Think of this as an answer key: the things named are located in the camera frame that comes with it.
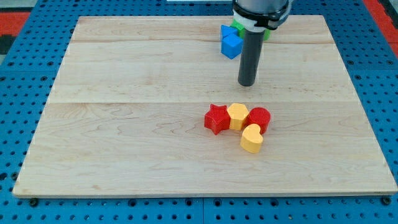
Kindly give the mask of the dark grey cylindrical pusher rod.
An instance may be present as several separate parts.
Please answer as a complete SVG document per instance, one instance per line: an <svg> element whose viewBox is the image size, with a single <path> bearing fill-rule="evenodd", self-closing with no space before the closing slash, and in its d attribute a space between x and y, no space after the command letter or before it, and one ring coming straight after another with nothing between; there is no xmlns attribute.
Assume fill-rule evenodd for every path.
<svg viewBox="0 0 398 224"><path fill-rule="evenodd" d="M252 86L255 82L264 34L265 31L251 32L249 30L244 34L238 73L238 83L242 86Z"/></svg>

